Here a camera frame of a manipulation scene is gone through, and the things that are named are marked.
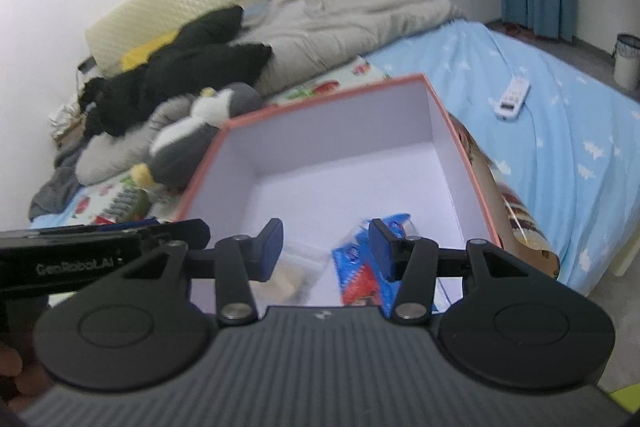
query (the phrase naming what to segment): circular pad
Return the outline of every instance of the circular pad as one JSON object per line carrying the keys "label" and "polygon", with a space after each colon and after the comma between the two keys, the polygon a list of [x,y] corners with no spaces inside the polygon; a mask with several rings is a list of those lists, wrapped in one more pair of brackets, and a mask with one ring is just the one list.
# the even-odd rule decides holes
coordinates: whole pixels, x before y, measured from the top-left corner
{"label": "circular pad", "polygon": [[97,347],[127,347],[144,340],[153,331],[154,320],[134,306],[106,306],[80,321],[80,335]]}
{"label": "circular pad", "polygon": [[551,391],[596,380],[613,349],[607,314],[540,274],[486,281],[449,308],[438,339],[465,372],[500,387]]}

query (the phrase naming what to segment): remote control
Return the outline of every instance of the remote control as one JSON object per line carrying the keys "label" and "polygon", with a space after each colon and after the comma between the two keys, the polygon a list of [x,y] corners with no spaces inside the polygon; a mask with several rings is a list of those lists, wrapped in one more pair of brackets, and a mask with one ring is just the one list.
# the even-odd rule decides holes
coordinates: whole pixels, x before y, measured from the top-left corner
{"label": "remote control", "polygon": [[500,97],[500,102],[495,106],[495,116],[500,120],[515,120],[527,97],[529,87],[531,84],[526,78],[514,76],[507,90]]}

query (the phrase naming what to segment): wastebasket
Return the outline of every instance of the wastebasket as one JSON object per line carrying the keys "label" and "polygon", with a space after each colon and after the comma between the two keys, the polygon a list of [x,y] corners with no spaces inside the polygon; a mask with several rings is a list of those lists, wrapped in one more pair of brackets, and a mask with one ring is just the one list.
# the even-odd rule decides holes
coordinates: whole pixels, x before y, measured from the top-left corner
{"label": "wastebasket", "polygon": [[619,86],[628,90],[638,89],[640,82],[640,39],[620,33],[614,50],[616,68],[613,78]]}

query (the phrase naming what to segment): ribbed black surface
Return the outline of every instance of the ribbed black surface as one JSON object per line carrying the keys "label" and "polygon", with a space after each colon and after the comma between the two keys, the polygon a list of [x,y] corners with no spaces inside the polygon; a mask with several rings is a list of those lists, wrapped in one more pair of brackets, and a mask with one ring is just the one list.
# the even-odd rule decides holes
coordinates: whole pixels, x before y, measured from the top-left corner
{"label": "ribbed black surface", "polygon": [[615,426],[622,412],[594,387],[523,396],[450,367],[430,334],[375,308],[272,308],[223,331],[175,380],[127,395],[57,387],[23,419],[42,427]]}

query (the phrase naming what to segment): metal screw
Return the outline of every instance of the metal screw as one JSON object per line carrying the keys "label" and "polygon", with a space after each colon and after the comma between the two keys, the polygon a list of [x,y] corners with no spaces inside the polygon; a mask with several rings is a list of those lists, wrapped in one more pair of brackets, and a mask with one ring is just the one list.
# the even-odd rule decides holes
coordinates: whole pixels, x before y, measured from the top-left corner
{"label": "metal screw", "polygon": [[396,315],[401,319],[413,320],[424,317],[427,308],[417,302],[405,302],[396,308]]}
{"label": "metal screw", "polygon": [[223,316],[230,321],[241,321],[251,315],[252,312],[251,306],[244,302],[233,302],[222,308]]}

